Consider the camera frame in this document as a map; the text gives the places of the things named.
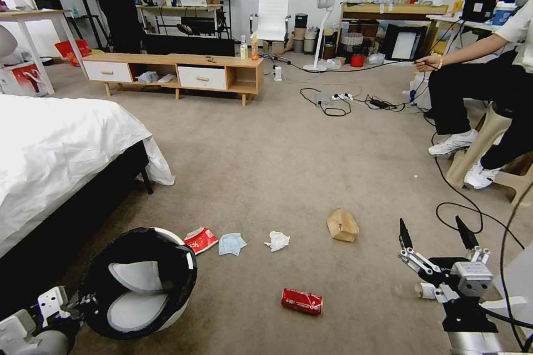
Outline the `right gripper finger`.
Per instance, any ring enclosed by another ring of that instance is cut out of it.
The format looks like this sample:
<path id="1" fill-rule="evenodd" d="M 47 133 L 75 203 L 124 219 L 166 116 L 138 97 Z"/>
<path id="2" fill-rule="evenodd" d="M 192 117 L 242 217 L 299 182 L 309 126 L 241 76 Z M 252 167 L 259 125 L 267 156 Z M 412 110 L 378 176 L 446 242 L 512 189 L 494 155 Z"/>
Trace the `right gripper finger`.
<path id="1" fill-rule="evenodd" d="M 488 248 L 482 248 L 479 245 L 475 234 L 464 224 L 458 215 L 455 216 L 455 222 L 461 240 L 467 251 L 466 258 L 471 262 L 480 262 L 486 265 L 490 258 L 491 251 Z"/>
<path id="2" fill-rule="evenodd" d="M 443 282 L 444 273 L 442 269 L 430 261 L 428 258 L 416 252 L 409 235 L 409 231 L 403 218 L 399 219 L 399 242 L 400 252 L 398 258 L 402 260 L 411 270 L 413 270 L 423 281 L 435 287 Z"/>

